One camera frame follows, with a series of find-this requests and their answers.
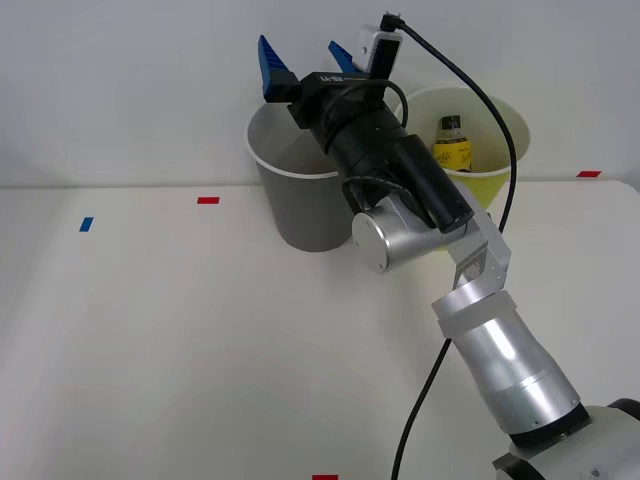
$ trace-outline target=white wall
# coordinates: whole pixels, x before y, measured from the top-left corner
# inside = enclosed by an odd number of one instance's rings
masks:
[[[302,77],[387,9],[523,114],[523,175],[640,183],[633,0],[3,0],[0,185],[255,182],[258,35]],[[407,41],[393,78],[451,75]]]

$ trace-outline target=red tape marker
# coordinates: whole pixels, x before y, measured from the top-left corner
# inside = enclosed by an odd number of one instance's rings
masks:
[[[217,205],[220,197],[198,197],[198,205]]]
[[[596,178],[601,173],[601,170],[583,170],[578,174],[578,178]]]

